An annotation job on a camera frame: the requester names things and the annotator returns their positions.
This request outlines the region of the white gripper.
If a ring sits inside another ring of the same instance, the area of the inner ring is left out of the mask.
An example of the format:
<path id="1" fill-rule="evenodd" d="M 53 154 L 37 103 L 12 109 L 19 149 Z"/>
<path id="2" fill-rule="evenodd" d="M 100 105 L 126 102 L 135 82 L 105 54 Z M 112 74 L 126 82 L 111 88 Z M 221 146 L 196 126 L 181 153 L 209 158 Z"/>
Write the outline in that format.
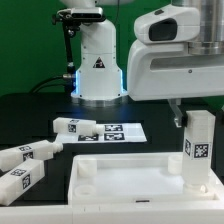
<path id="1" fill-rule="evenodd" d="M 129 51 L 127 89 L 135 101 L 169 99 L 174 123 L 182 127 L 180 99 L 224 95 L 224 55 L 189 55 L 185 43 L 145 45 Z"/>

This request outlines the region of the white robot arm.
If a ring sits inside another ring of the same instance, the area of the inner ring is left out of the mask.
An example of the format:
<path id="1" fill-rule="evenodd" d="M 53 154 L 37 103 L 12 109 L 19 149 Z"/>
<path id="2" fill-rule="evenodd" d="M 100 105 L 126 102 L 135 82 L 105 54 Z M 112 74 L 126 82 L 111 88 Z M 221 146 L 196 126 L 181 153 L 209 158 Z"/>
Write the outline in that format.
<path id="1" fill-rule="evenodd" d="M 125 75 L 115 59 L 115 26 L 102 9 L 115 0 L 61 1 L 59 19 L 82 32 L 74 100 L 97 106 L 124 95 L 143 101 L 224 94 L 224 0 L 171 0 L 138 17 Z"/>

